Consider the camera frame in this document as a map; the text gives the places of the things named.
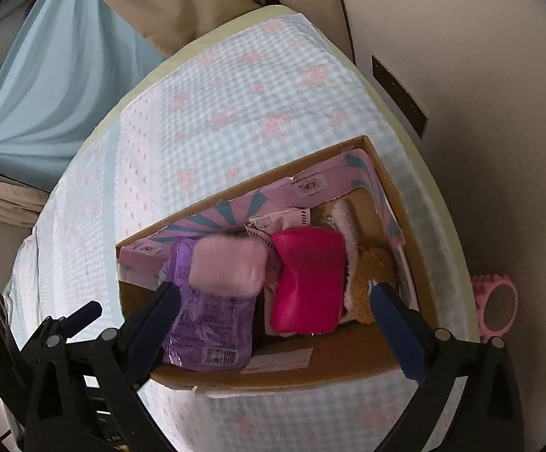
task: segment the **label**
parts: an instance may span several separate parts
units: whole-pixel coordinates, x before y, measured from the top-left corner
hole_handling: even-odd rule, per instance
[[[293,371],[308,367],[312,348],[296,350],[294,352],[272,353],[268,355],[256,355],[242,369],[240,374],[258,374],[262,372]]]
[[[312,197],[323,192],[327,188],[327,182],[323,173],[313,173],[293,181],[290,186],[299,197]]]
[[[275,245],[271,235],[274,232],[300,226],[310,226],[310,209],[292,207],[283,211],[251,217],[245,223],[247,233],[256,236],[273,251],[275,251]]]
[[[226,348],[204,348],[202,363],[206,365],[233,365],[238,361],[238,352]]]

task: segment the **cardboard box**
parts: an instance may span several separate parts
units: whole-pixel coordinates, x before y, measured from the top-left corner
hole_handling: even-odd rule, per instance
[[[405,238],[404,251],[409,263],[411,276],[415,284],[419,309],[428,323],[438,325],[436,308],[432,296],[429,278],[426,273],[422,254],[415,241],[413,230],[401,203],[398,191],[390,181],[369,138],[361,136],[345,141],[292,163],[278,167],[235,185],[215,196],[198,202],[153,226],[136,233],[117,246],[117,254],[122,246],[152,235],[190,215],[212,208],[224,200],[233,200],[263,185],[279,179],[292,177],[325,160],[350,150],[361,149],[370,158],[380,179],[390,207],[398,221]],[[380,220],[375,212],[375,205],[366,193],[357,189],[348,194],[349,203],[356,216],[358,229],[362,235],[376,238],[380,243],[387,242],[381,234]],[[120,283],[120,303],[125,317],[143,305],[152,294],[151,291],[124,282]],[[291,339],[274,339],[259,348],[254,355],[287,353],[296,350],[313,349],[310,361],[303,368],[264,373],[242,373],[242,370],[199,373],[185,370],[175,365],[162,364],[152,374],[153,379],[173,389],[191,389],[197,386],[201,390],[220,392],[259,392],[277,389],[309,388],[322,383],[340,380],[362,379],[385,373],[398,367],[392,352],[376,325],[349,323],[338,327],[333,333],[314,336],[298,336]]]

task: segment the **purple plastic package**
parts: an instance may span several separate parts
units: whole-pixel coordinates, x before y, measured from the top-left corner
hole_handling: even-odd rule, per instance
[[[181,310],[164,341],[164,362],[194,371],[244,367],[252,356],[256,298],[222,298],[189,285],[198,240],[178,238],[171,246],[166,280],[181,290]]]

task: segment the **gingham bedsheet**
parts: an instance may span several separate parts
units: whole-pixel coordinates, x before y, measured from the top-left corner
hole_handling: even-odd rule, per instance
[[[441,325],[474,338],[459,287],[463,260],[453,258],[395,130],[316,29],[302,15],[284,15],[227,38],[150,86],[73,160],[16,259],[9,299],[18,344],[45,316],[68,315],[90,299],[102,304],[103,315],[76,340],[120,326],[117,242],[239,182],[363,134],[406,206]],[[141,394],[183,452],[369,452],[415,387],[394,371],[259,396],[213,399],[154,382]]]

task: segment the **sticker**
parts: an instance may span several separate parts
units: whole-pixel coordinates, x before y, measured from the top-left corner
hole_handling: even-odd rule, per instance
[[[206,365],[234,365],[238,361],[238,352],[226,348],[204,347],[202,363]]]
[[[258,374],[262,372],[293,371],[308,367],[312,348],[296,350],[294,352],[272,353],[267,355],[256,355],[242,369],[240,374]]]
[[[313,173],[290,183],[290,186],[299,197],[312,197],[327,188],[323,173]]]

